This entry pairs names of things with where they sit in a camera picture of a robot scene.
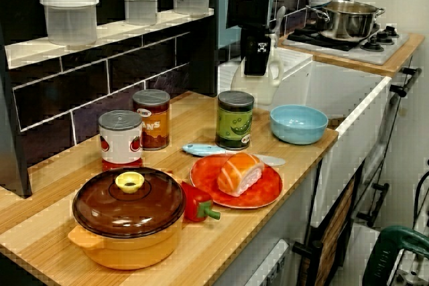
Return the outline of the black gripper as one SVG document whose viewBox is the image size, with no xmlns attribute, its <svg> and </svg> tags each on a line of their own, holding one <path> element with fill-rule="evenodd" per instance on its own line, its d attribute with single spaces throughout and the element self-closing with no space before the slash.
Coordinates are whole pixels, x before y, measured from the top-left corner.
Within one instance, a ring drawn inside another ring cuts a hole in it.
<svg viewBox="0 0 429 286">
<path fill-rule="evenodd" d="M 270 53 L 267 29 L 273 0 L 229 0 L 226 27 L 241 28 L 241 59 L 246 76 L 263 76 Z"/>
</svg>

